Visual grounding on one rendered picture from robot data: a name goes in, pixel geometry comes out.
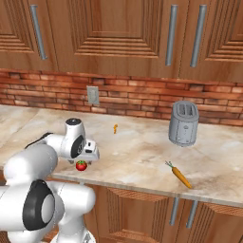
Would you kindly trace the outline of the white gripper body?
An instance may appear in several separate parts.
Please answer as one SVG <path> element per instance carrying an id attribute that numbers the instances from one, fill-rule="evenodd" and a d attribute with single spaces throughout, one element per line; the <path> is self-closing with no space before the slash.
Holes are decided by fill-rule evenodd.
<path id="1" fill-rule="evenodd" d="M 100 152 L 94 151 L 92 153 L 81 153 L 82 160 L 96 161 L 100 159 Z"/>

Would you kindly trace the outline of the red tomato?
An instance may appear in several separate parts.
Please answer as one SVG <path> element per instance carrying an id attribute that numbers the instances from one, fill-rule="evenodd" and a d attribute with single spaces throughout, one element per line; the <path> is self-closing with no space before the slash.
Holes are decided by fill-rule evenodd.
<path id="1" fill-rule="evenodd" d="M 76 162 L 76 169 L 78 171 L 84 171 L 87 168 L 87 163 L 84 160 L 79 160 Z"/>

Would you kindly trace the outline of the orange carrot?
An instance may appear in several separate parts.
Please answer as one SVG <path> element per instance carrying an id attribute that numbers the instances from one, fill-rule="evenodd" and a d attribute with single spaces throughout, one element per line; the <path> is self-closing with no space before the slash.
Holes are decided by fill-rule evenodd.
<path id="1" fill-rule="evenodd" d="M 189 180 L 179 171 L 177 167 L 175 167 L 171 161 L 165 161 L 165 164 L 168 165 L 171 169 L 173 174 L 189 189 L 192 189 L 192 185 Z"/>

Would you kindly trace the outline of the wooden base cupboard door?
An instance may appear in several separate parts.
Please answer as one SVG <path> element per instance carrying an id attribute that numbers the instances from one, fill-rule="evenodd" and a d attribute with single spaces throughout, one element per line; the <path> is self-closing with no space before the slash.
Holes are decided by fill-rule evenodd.
<path id="1" fill-rule="evenodd" d="M 97 243 L 176 243 L 184 199 L 178 201 L 175 223 L 170 224 L 174 199 L 89 184 L 96 203 L 84 216 Z"/>
<path id="2" fill-rule="evenodd" d="M 200 202 L 187 243 L 243 243 L 243 208 Z"/>

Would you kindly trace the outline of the grey toaster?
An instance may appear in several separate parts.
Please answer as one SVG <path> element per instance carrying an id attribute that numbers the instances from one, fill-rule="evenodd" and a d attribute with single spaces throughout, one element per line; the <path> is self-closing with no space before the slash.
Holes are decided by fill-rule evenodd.
<path id="1" fill-rule="evenodd" d="M 199 120 L 197 106 L 188 101 L 173 103 L 169 123 L 169 140 L 178 146 L 191 146 L 196 142 Z"/>

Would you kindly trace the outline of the grey wall outlet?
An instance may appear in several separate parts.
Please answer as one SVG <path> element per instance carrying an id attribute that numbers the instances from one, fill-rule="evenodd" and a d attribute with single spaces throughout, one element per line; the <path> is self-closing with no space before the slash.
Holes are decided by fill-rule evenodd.
<path id="1" fill-rule="evenodd" d="M 99 88 L 97 86 L 88 86 L 87 88 L 87 99 L 90 104 L 99 105 Z"/>

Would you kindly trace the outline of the wooden wall cupboard door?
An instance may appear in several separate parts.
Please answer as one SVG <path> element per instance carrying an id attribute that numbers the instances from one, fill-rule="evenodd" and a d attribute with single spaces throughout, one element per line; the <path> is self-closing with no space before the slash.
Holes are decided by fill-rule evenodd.
<path id="1" fill-rule="evenodd" d="M 38 6 L 46 60 L 40 57 L 30 5 Z M 0 68 L 58 69 L 47 0 L 0 0 Z"/>
<path id="2" fill-rule="evenodd" d="M 196 67 L 190 67 L 200 5 L 207 11 Z M 243 83 L 243 0 L 190 0 L 180 79 Z"/>
<path id="3" fill-rule="evenodd" d="M 173 60 L 165 65 L 171 5 L 178 5 Z M 176 78 L 189 0 L 47 0 L 63 72 Z"/>

